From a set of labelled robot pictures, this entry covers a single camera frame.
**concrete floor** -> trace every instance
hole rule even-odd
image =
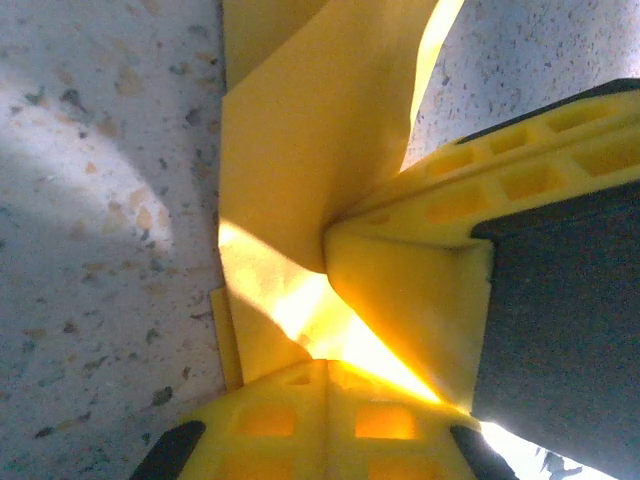
[[[0,477],[126,478],[224,389],[206,299],[221,283],[221,9],[0,8]],[[639,45],[637,1],[467,0],[405,163],[639,76]],[[549,477],[534,470],[522,478]]]

